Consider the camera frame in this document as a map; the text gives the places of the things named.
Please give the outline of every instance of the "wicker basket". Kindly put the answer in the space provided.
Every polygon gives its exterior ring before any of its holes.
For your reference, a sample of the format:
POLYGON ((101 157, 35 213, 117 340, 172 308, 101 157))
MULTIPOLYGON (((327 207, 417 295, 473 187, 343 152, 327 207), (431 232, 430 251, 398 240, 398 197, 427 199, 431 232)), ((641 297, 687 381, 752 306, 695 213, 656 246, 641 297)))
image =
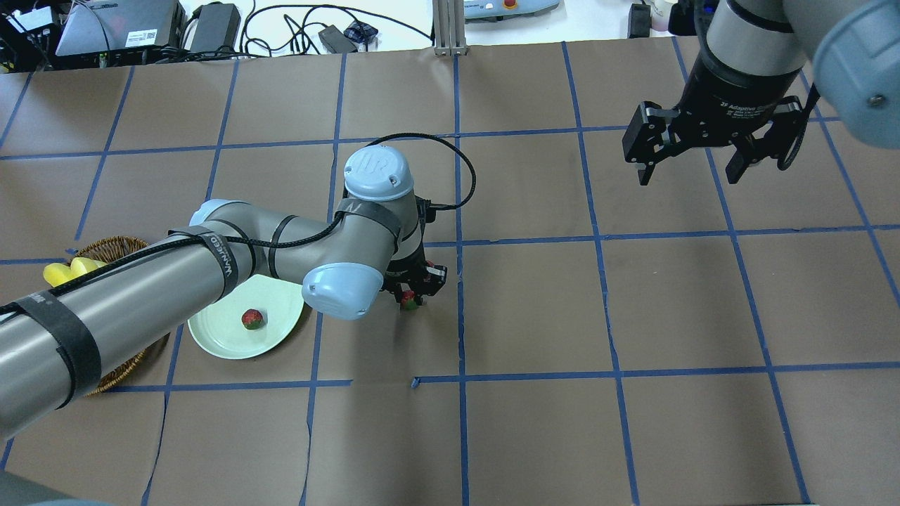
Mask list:
MULTIPOLYGON (((89 244, 84 248, 81 248, 75 256, 100 260, 101 262, 109 264, 119 258, 126 257, 139 249, 146 248, 148 245, 149 244, 145 240, 135 237, 115 236, 89 244)), ((142 349, 137 355, 129 358, 124 364, 116 367, 110 374, 104 376, 100 380, 100 384, 97 385, 97 388, 88 395, 105 392, 119 384, 140 364, 144 359, 144 356, 147 355, 148 349, 149 348, 142 349)))

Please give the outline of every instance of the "plate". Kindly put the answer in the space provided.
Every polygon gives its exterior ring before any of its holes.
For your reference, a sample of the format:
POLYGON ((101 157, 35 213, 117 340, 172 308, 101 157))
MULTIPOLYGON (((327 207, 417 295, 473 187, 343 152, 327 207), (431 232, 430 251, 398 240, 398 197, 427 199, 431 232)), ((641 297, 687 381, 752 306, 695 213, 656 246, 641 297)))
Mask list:
POLYGON ((230 360, 251 358, 282 342, 302 311, 302 286, 254 275, 188 319, 187 328, 197 345, 210 355, 230 360), (248 309, 263 313, 261 328, 244 328, 240 317, 248 309))

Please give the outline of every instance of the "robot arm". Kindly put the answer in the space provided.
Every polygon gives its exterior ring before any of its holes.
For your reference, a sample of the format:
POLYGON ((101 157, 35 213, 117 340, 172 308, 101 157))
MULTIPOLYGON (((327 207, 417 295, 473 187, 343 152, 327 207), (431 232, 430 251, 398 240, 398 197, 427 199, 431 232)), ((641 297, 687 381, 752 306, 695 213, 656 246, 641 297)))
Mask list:
POLYGON ((659 162, 691 148, 733 144, 732 184, 766 157, 787 169, 819 90, 857 138, 900 148, 896 0, 721 0, 711 21, 704 0, 695 2, 700 53, 679 102, 642 102, 622 139, 641 185, 659 162), (806 58, 816 86, 803 106, 785 93, 806 58))
POLYGON ((415 196, 403 155, 360 149, 347 161, 345 180, 350 198, 331 225, 209 201, 191 227, 86 281, 23 297, 11 305, 12 316, 0 312, 0 440, 90 392, 254 274, 303 284, 306 303, 344 320, 364 316, 382 289, 399 301, 401 283, 419 301, 434 295, 446 268, 425 260, 426 201, 415 196))

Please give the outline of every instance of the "screw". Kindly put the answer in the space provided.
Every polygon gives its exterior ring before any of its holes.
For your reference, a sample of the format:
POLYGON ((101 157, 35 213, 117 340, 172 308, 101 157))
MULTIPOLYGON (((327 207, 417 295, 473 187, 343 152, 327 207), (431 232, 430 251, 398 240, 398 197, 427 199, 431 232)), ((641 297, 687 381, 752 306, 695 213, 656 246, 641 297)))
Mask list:
POLYGON ((869 107, 881 107, 887 99, 884 95, 878 93, 868 98, 869 107))

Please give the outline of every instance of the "white label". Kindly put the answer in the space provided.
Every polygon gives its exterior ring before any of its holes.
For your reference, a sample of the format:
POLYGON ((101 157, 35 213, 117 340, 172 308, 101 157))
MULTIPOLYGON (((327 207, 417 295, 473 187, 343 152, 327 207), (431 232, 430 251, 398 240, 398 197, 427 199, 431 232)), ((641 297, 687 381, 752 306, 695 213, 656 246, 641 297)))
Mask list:
POLYGON ((137 30, 135 32, 128 32, 128 39, 125 41, 125 47, 136 48, 138 46, 146 46, 152 44, 156 39, 156 30, 137 30))

